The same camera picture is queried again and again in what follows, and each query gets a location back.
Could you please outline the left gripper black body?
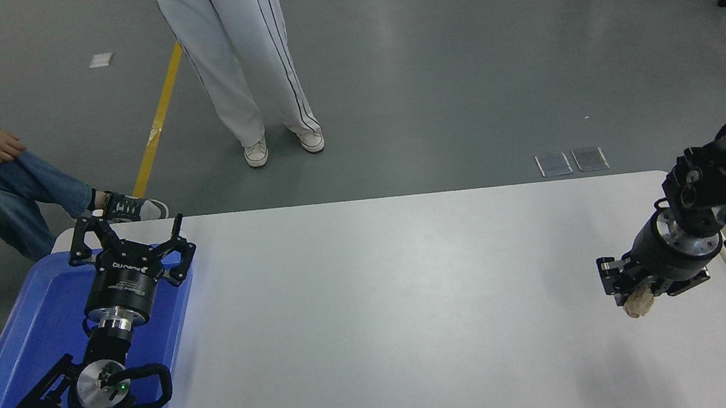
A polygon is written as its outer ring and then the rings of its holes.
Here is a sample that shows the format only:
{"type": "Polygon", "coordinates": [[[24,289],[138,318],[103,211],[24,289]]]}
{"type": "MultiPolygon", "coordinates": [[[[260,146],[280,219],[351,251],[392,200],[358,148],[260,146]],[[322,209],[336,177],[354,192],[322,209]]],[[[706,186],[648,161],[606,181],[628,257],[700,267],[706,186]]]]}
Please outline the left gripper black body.
{"type": "Polygon", "coordinates": [[[94,283],[84,314],[92,322],[126,318],[132,323],[149,320],[163,276],[161,253],[156,246],[129,243],[102,250],[94,257],[94,283]]]}

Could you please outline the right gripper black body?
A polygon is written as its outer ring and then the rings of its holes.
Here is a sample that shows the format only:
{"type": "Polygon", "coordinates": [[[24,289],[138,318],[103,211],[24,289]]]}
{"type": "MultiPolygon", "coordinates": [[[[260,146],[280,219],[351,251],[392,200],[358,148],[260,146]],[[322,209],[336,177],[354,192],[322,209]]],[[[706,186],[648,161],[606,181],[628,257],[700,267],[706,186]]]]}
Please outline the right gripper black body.
{"type": "Polygon", "coordinates": [[[670,215],[653,216],[635,236],[629,254],[651,277],[650,288],[706,281],[710,273],[704,242],[670,215]]]}

